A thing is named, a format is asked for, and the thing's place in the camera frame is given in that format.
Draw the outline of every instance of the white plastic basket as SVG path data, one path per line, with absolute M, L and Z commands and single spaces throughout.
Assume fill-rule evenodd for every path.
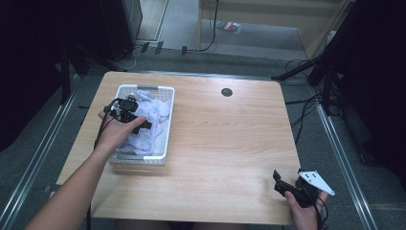
M 135 93 L 137 90 L 148 90 L 152 94 L 153 99 L 158 99 L 162 102 L 171 100 L 169 118 L 161 123 L 163 131 L 155 138 L 153 153 L 150 156 L 128 154 L 116 150 L 116 152 L 110 156 L 109 163 L 165 165 L 167 161 L 167 147 L 175 90 L 174 88 L 167 86 L 122 84 L 117 91 L 116 98 L 124 99 L 126 96 Z

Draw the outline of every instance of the electronic device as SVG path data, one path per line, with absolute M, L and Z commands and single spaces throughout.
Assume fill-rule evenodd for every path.
M 276 181 L 275 190 L 282 196 L 284 196 L 284 192 L 289 191 L 295 196 L 299 205 L 303 208 L 313 206 L 321 191 L 332 196 L 335 195 L 334 191 L 328 186 L 317 171 L 302 172 L 302 170 L 299 170 L 298 174 L 299 177 L 295 182 L 295 186 L 293 186 L 281 180 L 281 176 L 276 170 L 274 170 L 273 177 Z
M 125 99 L 116 98 L 110 105 L 104 108 L 104 113 L 112 116 L 119 122 L 129 123 L 137 118 L 134 112 L 137 110 L 137 99 L 134 95 L 130 94 Z M 134 128 L 132 133 L 138 134 L 140 128 L 151 129 L 152 123 L 144 121 L 140 126 Z

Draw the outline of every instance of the gray carpet floor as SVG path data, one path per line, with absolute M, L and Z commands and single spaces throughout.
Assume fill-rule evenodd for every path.
M 257 81 L 270 81 L 270 76 L 285 72 L 286 61 L 258 57 L 238 57 L 203 53 L 189 53 L 181 56 L 180 51 L 163 51 L 155 56 L 153 50 L 144 54 L 136 53 L 137 64 L 131 72 L 163 71 L 188 73 L 190 75 L 223 75 L 228 78 L 241 78 Z M 77 95 L 72 107 L 60 128 L 48 156 L 21 207 L 12 229 L 22 229 L 46 202 L 48 193 L 43 192 L 45 185 L 56 183 L 64 161 L 69 154 L 80 124 L 87 112 L 82 106 L 89 106 L 107 71 L 93 61 L 87 76 L 81 77 Z M 282 83 L 282 92 L 287 102 L 305 100 L 312 96 L 305 77 L 292 78 Z M 60 91 L 43 106 L 26 126 L 18 140 L 6 150 L 0 152 L 0 207 L 7 204 L 13 188 L 29 164 L 39 142 L 51 123 L 59 105 Z M 295 121 L 301 116 L 303 105 L 292 104 L 286 107 L 289 120 Z M 342 138 L 348 158 L 357 175 L 358 181 L 369 201 L 373 215 L 380 229 L 406 229 L 406 193 L 400 188 L 394 175 L 385 168 L 372 168 L 360 162 L 356 146 L 350 138 L 346 124 L 339 117 L 332 118 L 336 131 Z M 331 144 L 317 111 L 304 118 L 304 127 L 297 145 L 301 165 L 306 170 L 317 170 L 334 189 L 336 196 L 327 201 L 330 229 L 363 229 L 362 222 L 355 209 L 346 181 L 341 173 Z M 93 218 L 94 229 L 112 229 L 113 219 Z M 251 230 L 293 229 L 292 226 L 247 225 Z

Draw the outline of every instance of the black camera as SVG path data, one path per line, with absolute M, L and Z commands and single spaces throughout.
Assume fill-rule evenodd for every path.
M 138 108 L 137 99 L 133 95 L 128 95 L 125 99 L 117 98 L 110 105 L 104 108 L 104 113 L 112 116 L 121 123 L 129 123 L 137 118 L 134 112 Z M 144 121 L 140 126 L 134 128 L 132 133 L 138 134 L 140 128 L 151 129 L 152 123 Z
M 313 206 L 321 192 L 318 188 L 310 185 L 300 176 L 295 182 L 296 187 L 281 180 L 281 176 L 276 170 L 274 170 L 273 177 L 276 181 L 275 190 L 282 196 L 284 196 L 284 192 L 289 191 L 295 196 L 296 201 L 298 201 L 302 208 Z

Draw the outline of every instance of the hand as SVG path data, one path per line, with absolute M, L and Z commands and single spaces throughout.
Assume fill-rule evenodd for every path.
M 104 117 L 104 112 L 99 112 L 99 117 Z M 140 126 L 146 117 L 138 117 L 129 123 L 121 123 L 114 119 L 112 116 L 107 115 L 104 121 L 104 130 L 101 133 L 97 148 L 104 148 L 108 152 L 113 152 L 119 147 L 127 138 L 129 133 L 135 128 Z
M 284 192 L 287 203 L 290 206 L 292 212 L 293 221 L 295 221 L 296 228 L 298 230 L 316 230 L 317 229 L 317 214 L 313 206 L 308 208 L 302 208 L 296 201 L 295 196 L 290 192 Z M 328 194 L 326 192 L 321 192 L 319 198 L 326 202 Z M 323 202 L 318 200 L 316 201 L 317 209 L 319 213 L 322 212 Z

